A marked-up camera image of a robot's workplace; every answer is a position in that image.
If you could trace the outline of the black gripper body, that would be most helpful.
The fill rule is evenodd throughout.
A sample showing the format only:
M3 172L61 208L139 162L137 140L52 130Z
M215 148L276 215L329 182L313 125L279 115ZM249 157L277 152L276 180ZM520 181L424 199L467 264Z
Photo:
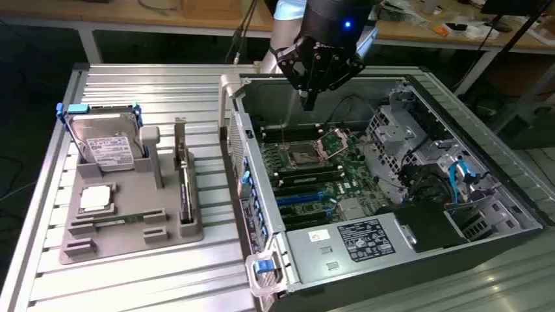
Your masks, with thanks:
M371 0L308 0L300 38L353 52L375 4Z

